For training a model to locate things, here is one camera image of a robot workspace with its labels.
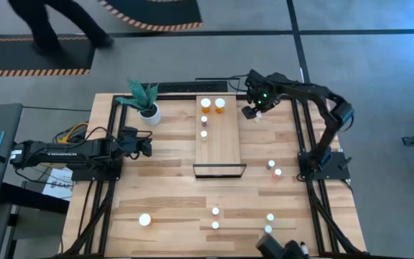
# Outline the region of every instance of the green leaves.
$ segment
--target green leaves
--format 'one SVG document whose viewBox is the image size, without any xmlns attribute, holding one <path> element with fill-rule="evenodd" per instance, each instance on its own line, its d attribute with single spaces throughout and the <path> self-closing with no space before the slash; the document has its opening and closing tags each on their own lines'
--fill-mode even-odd
<svg viewBox="0 0 414 259">
<path fill-rule="evenodd" d="M 140 111 L 151 109 L 152 104 L 157 98 L 157 87 L 159 84 L 155 87 L 151 87 L 151 84 L 149 83 L 146 89 L 144 89 L 143 85 L 139 81 L 131 81 L 127 79 L 127 83 L 129 84 L 133 98 L 127 99 L 124 97 L 118 97 L 116 100 L 121 104 L 129 105 L 130 107 Z"/>
</svg>

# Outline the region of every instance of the potted plant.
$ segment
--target potted plant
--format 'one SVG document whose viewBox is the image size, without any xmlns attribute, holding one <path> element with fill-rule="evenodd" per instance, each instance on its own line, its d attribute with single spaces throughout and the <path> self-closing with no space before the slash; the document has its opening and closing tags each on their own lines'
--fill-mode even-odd
<svg viewBox="0 0 414 259">
<path fill-rule="evenodd" d="M 138 115 L 146 124 L 150 126 L 158 124 L 161 120 L 161 111 L 155 101 L 159 84 L 151 87 L 151 84 L 148 83 L 148 86 L 144 88 L 139 81 L 131 81 L 127 79 L 127 82 L 129 83 L 129 88 L 132 92 L 132 99 L 118 97 L 116 100 L 121 104 L 129 105 L 138 110 Z"/>
</svg>

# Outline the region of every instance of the wooden table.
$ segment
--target wooden table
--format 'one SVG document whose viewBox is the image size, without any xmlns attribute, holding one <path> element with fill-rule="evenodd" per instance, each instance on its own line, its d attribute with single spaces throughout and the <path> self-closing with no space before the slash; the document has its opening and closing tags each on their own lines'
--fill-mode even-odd
<svg viewBox="0 0 414 259">
<path fill-rule="evenodd" d="M 112 96 L 96 95 L 88 131 L 106 127 Z M 255 244 L 264 233 L 265 217 L 269 213 L 276 217 L 271 224 L 276 240 L 282 245 L 288 240 L 304 241 L 311 255 L 317 254 L 306 187 L 295 178 L 299 173 L 296 158 L 299 146 L 290 101 L 282 101 L 264 114 L 260 123 L 247 120 L 240 111 L 247 103 L 237 102 L 241 161 L 247 164 L 247 169 L 241 178 L 231 179 L 194 178 L 196 102 L 157 103 L 162 110 L 162 120 L 156 127 L 145 125 L 135 110 L 127 112 L 126 125 L 154 132 L 153 155 L 124 160 L 121 179 L 116 182 L 114 192 L 106 257 L 260 256 Z M 299 112 L 306 132 L 301 106 Z M 316 137 L 320 137 L 325 127 L 323 120 L 315 105 L 310 104 L 310 112 Z M 104 132 L 97 130 L 92 138 L 104 136 Z M 338 140 L 333 142 L 332 148 L 339 148 Z M 282 178 L 276 180 L 266 170 L 269 159 L 275 160 L 276 167 L 282 169 Z M 78 234 L 88 185 L 89 182 L 80 182 L 73 189 L 63 231 L 65 248 L 71 246 Z M 335 222 L 355 246 L 365 250 L 350 190 L 336 180 L 326 181 L 326 185 Z M 95 184 L 83 227 L 90 216 L 94 188 Z M 217 218 L 211 213 L 215 206 L 220 209 Z M 139 225 L 142 213 L 152 215 L 155 219 L 152 226 Z M 320 220 L 329 251 L 326 225 Z M 219 222 L 218 230 L 211 228 L 213 221 Z M 100 230 L 99 222 L 92 252 L 98 249 Z"/>
</svg>

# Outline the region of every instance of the table leg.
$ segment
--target table leg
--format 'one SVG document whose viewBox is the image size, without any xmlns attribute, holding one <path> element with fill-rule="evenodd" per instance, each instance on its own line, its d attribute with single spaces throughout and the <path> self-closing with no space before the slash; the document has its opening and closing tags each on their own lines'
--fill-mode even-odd
<svg viewBox="0 0 414 259">
<path fill-rule="evenodd" d="M 70 205 L 69 201 L 26 190 L 8 183 L 1 184 L 0 203 L 3 202 L 61 214 L 66 214 Z"/>
</svg>

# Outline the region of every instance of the white pot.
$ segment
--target white pot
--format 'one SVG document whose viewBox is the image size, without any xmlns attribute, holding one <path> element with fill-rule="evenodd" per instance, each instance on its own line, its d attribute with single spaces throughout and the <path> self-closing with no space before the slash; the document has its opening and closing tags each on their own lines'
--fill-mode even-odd
<svg viewBox="0 0 414 259">
<path fill-rule="evenodd" d="M 156 113 L 155 115 L 151 116 L 151 117 L 143 117 L 142 114 L 140 113 L 140 111 L 138 111 L 138 115 L 140 116 L 140 118 L 143 119 L 143 121 L 148 124 L 149 126 L 155 126 L 156 124 L 158 124 L 161 121 L 161 110 L 159 109 L 159 106 L 155 103 L 156 106 Z"/>
</svg>

